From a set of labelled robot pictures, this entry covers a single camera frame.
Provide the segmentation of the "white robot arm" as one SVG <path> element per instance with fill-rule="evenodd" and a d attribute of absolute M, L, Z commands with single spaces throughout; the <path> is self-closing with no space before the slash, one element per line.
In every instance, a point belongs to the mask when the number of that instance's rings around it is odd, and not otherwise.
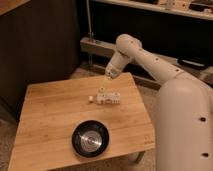
<path fill-rule="evenodd" d="M 213 171 L 213 88 L 185 70 L 145 50 L 137 38 L 121 34 L 105 74 L 118 77 L 132 60 L 159 84 L 156 97 L 156 171 Z"/>

